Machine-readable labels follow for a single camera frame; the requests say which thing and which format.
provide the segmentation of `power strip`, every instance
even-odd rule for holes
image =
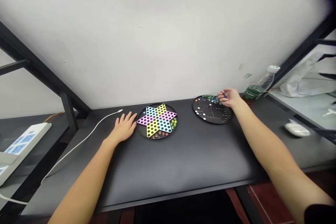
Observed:
[[[11,146],[5,150],[5,153],[18,155],[15,160],[7,166],[0,167],[0,186],[8,179],[13,171],[19,166],[22,160],[29,154],[35,145],[50,129],[52,124],[41,123],[30,126]]]

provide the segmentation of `black round game board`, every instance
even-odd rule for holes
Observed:
[[[213,124],[228,123],[233,115],[229,107],[223,106],[216,96],[198,96],[192,102],[195,114],[203,121]]]
[[[159,140],[170,136],[176,129],[177,114],[172,107],[155,103],[144,108],[136,121],[141,135]]]

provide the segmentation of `white bottle cap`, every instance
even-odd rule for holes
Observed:
[[[276,72],[278,72],[279,71],[279,69],[280,69],[280,67],[279,66],[269,66],[268,68],[267,68],[267,72],[273,72],[273,73],[276,73]]]

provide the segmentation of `white cable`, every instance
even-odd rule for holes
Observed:
[[[106,117],[108,117],[108,116],[111,116],[111,115],[113,115],[113,114],[116,114],[116,113],[120,113],[122,110],[119,110],[118,112],[114,112],[114,113],[112,113],[112,114],[109,114],[109,115],[107,115],[107,116],[105,116],[103,119],[101,119],[100,121],[99,121],[99,123],[97,123],[97,125],[95,126],[95,128],[91,131],[91,133],[86,137],[86,138],[84,138],[84,140],[83,141],[81,141],[79,144],[77,144],[71,151],[69,151],[64,157],[62,157],[52,168],[51,168],[51,170],[47,173],[47,175],[42,179],[42,181],[41,181],[41,184],[43,183],[43,181],[45,180],[45,178],[51,173],[51,171],[56,167],[56,165],[58,165],[59,164],[59,162],[61,162],[67,155],[69,155],[70,154],[70,152],[72,152],[74,149],[76,149],[82,142],[84,142],[86,139],[88,139],[88,137],[89,136],[91,136],[91,134],[94,132],[94,130],[97,128],[97,126],[100,124],[100,122],[101,121],[103,121]]]
[[[10,202],[22,204],[22,205],[27,205],[28,204],[28,202],[17,201],[16,199],[7,198],[6,196],[3,196],[2,194],[0,194],[0,198],[2,198],[4,200],[7,200],[7,201],[10,201]]]

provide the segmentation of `floor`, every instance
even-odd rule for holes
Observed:
[[[336,176],[330,171],[319,171],[315,173],[308,174],[319,187],[321,187],[326,193],[328,193],[334,199],[336,198],[336,193],[334,191],[336,184]],[[272,183],[261,183],[248,185],[247,190],[257,207],[257,210],[265,224],[292,224],[294,223],[290,213],[286,209],[285,205],[281,201],[278,193],[273,187]],[[238,199],[238,196],[233,188],[226,190],[229,195],[236,212],[243,224],[249,224],[249,220],[243,210],[243,207]],[[110,219],[111,212],[101,213],[95,216],[91,224],[103,224],[111,223]],[[134,208],[123,209],[121,216],[118,217],[120,224],[133,224],[134,223]]]

